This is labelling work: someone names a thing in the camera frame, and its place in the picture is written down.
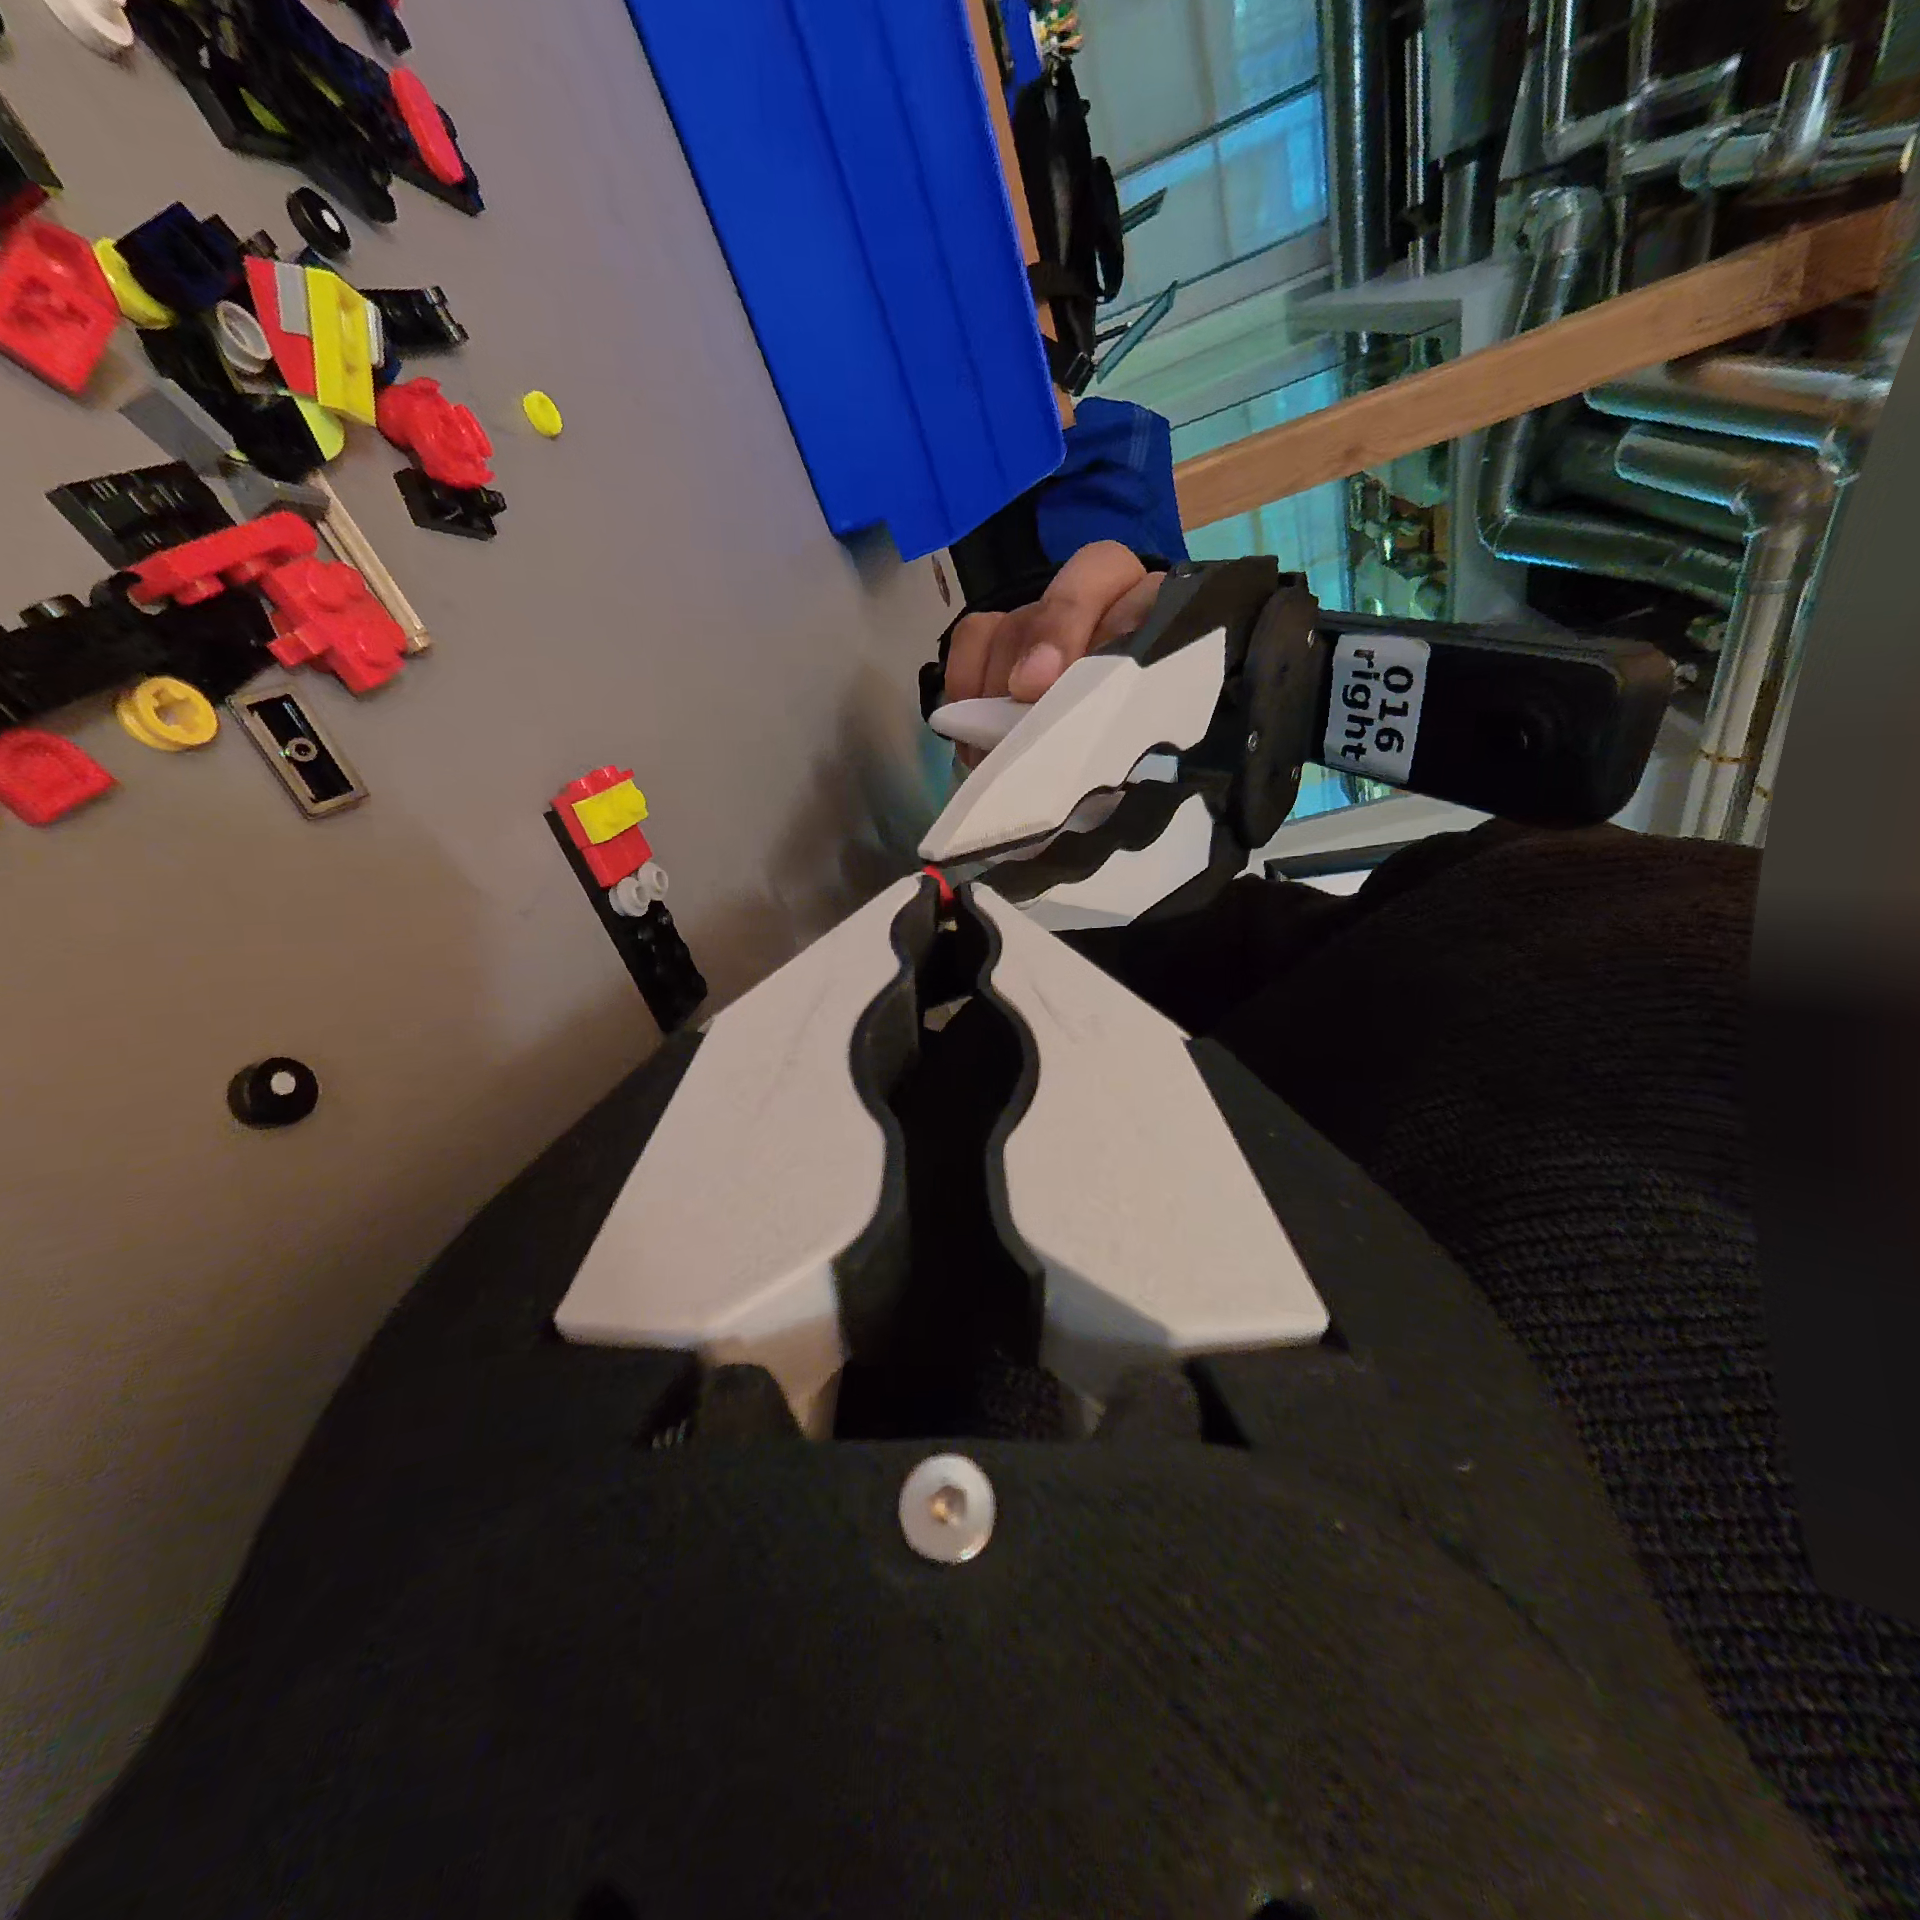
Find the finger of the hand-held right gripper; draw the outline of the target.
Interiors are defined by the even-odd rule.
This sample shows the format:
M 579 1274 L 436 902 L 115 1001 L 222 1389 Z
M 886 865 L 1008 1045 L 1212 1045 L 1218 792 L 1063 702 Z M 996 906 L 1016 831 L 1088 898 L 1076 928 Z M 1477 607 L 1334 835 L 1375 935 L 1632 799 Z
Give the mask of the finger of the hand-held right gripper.
M 975 864 L 1048 929 L 1167 921 L 1242 875 L 1243 801 L 1246 771 L 1214 751 L 1006 776 L 975 801 Z
M 1207 873 L 1216 825 L 1188 778 L 1146 778 L 1192 749 L 1230 672 L 1226 627 L 1140 661 L 1090 653 L 1004 734 L 918 840 L 942 873 Z

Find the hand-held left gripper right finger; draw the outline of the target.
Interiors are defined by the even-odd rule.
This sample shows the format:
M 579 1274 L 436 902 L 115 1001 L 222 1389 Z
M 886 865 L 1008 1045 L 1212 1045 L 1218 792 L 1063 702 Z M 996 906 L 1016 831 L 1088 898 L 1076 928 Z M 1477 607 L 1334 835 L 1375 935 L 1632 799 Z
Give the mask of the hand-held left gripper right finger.
M 967 887 L 987 992 L 1031 1045 L 998 1142 L 1008 1223 L 1042 1279 L 1042 1363 L 1090 1400 L 1132 1371 L 1311 1345 L 1331 1311 L 1188 1035 L 1021 906 Z

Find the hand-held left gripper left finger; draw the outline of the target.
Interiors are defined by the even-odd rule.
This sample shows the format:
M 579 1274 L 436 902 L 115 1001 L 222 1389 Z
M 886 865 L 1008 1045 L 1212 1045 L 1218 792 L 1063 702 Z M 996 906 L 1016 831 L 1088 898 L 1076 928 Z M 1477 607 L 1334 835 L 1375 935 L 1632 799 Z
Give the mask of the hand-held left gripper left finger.
M 848 1357 L 835 1259 L 880 1210 L 886 1147 L 858 1021 L 909 973 L 895 880 L 716 1015 L 557 1311 L 574 1343 L 757 1363 L 822 1433 Z

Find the black red yellow lego assembly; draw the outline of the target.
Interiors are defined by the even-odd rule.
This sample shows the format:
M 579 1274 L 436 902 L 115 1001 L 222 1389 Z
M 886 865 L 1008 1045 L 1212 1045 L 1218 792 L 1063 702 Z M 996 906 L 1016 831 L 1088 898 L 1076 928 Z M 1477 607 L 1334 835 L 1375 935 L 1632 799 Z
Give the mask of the black red yellow lego assembly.
M 615 763 L 565 782 L 544 808 L 648 1017 L 671 1037 L 703 1007 L 709 984 L 664 902 L 668 875 L 647 819 L 648 801 L 632 769 Z

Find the pile of loose lego pieces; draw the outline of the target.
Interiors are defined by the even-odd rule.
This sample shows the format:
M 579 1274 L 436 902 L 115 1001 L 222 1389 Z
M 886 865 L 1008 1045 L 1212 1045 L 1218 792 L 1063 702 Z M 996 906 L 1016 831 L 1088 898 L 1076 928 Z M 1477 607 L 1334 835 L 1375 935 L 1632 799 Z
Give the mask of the pile of loose lego pieces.
M 45 143 L 4 102 L 4 375 L 104 403 L 158 451 L 48 489 L 103 578 L 4 618 L 4 813 L 51 827 L 117 778 L 68 714 L 109 711 L 136 746 L 208 749 L 234 719 L 308 817 L 366 787 L 278 666 L 352 696 L 394 686 L 429 635 L 328 467 L 354 434 L 398 451 L 415 528 L 491 539 L 506 512 L 488 431 L 429 371 L 469 331 L 436 283 L 373 286 L 357 225 L 398 186 L 484 209 L 461 134 L 411 66 L 400 3 L 44 3 L 109 64 L 152 59 L 228 154 L 298 182 L 295 245 L 171 199 L 115 232 L 66 219 Z

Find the person's right hand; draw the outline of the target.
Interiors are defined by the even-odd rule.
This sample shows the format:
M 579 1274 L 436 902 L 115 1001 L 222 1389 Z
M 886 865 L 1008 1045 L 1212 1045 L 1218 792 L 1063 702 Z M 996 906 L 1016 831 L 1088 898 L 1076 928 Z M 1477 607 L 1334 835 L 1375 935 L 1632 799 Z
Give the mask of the person's right hand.
M 972 606 L 949 625 L 922 670 L 924 711 L 979 698 L 1036 703 L 1070 664 L 1139 631 L 1166 575 L 1125 543 L 1093 541 L 1047 578 L 991 591 L 986 607 Z

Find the blue fabric garment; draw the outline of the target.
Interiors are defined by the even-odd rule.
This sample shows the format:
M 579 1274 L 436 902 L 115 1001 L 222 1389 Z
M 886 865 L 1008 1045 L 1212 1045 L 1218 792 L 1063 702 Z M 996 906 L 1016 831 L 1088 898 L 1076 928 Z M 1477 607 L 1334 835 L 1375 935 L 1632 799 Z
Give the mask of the blue fabric garment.
M 1036 487 L 1044 561 L 1119 543 L 1147 568 L 1188 561 L 1167 421 L 1134 400 L 1086 395 L 1063 437 L 1063 463 Z

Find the silver ventilation ducts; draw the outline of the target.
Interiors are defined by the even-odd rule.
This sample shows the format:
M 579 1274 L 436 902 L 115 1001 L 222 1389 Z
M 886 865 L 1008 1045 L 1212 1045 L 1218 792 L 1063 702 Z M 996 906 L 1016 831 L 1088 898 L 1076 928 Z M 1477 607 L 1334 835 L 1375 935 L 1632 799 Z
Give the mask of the silver ventilation ducts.
M 1779 229 L 1915 205 L 1915 3 L 1314 3 L 1336 400 Z M 1309 579 L 1399 616 L 1626 616 L 1676 653 L 1658 825 L 1759 842 L 1843 498 L 1915 318 L 1743 327 L 1309 493 Z

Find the wooden beam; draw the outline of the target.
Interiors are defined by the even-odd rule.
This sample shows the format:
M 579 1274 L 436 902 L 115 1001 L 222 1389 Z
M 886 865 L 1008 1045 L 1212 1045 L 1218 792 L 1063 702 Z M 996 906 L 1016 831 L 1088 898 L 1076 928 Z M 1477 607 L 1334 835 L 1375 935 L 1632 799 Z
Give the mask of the wooden beam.
M 1462 441 L 1600 384 L 1867 296 L 1915 245 L 1915 193 L 1796 225 L 1378 391 L 1175 463 L 1187 531 Z

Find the dark grey panel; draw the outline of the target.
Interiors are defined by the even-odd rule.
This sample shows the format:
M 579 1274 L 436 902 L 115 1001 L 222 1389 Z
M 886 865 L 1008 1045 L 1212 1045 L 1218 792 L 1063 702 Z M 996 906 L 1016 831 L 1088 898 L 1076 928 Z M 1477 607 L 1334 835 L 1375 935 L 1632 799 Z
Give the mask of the dark grey panel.
M 1759 870 L 1767 1354 L 1814 1584 L 1917 1618 L 1917 392 L 1840 509 Z

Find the blue plastic bin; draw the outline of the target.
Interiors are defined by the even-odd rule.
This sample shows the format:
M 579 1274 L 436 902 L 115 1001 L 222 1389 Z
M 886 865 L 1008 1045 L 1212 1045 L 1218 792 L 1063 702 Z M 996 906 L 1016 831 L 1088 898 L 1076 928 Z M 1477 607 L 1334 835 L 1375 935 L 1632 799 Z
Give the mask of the blue plastic bin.
M 1064 430 L 959 2 L 631 2 L 832 536 L 924 559 Z

